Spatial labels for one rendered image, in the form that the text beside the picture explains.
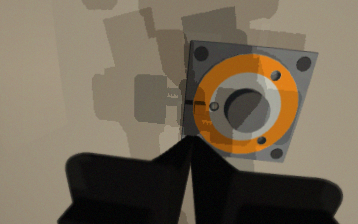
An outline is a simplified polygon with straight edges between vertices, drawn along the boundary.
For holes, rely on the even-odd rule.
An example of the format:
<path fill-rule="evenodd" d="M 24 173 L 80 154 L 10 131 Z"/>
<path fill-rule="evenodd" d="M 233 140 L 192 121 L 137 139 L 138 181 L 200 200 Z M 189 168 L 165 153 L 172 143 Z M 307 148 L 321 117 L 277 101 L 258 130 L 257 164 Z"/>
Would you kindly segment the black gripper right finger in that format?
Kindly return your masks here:
<path fill-rule="evenodd" d="M 193 136 L 191 174 L 195 224 L 235 224 L 242 204 L 326 210 L 334 215 L 341 188 L 316 177 L 239 171 L 199 136 Z"/>

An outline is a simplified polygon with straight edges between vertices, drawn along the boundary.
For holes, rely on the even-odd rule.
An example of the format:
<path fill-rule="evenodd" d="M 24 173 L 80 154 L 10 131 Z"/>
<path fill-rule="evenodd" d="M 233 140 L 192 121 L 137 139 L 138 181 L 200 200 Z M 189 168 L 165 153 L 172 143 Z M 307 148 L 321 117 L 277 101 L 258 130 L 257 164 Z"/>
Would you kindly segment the orange round plate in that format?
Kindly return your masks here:
<path fill-rule="evenodd" d="M 277 78 L 271 80 L 271 73 Z M 267 99 L 270 117 L 253 133 L 236 131 L 226 119 L 224 105 L 238 89 L 252 88 Z M 193 96 L 192 113 L 202 137 L 228 153 L 250 153 L 264 149 L 281 138 L 292 124 L 298 108 L 298 90 L 291 73 L 281 63 L 256 53 L 239 54 L 215 64 L 204 74 Z M 209 108 L 217 102 L 214 110 Z M 262 141 L 257 141 L 264 137 Z"/>

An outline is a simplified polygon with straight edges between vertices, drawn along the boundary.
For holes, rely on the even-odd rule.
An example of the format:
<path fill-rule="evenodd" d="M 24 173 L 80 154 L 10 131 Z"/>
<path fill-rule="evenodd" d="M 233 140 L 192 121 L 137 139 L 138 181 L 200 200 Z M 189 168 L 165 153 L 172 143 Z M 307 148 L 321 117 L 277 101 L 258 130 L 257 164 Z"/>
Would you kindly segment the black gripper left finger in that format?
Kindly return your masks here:
<path fill-rule="evenodd" d="M 71 200 L 77 197 L 153 209 L 155 224 L 178 224 L 191 167 L 187 135 L 151 161 L 79 153 L 66 161 Z"/>

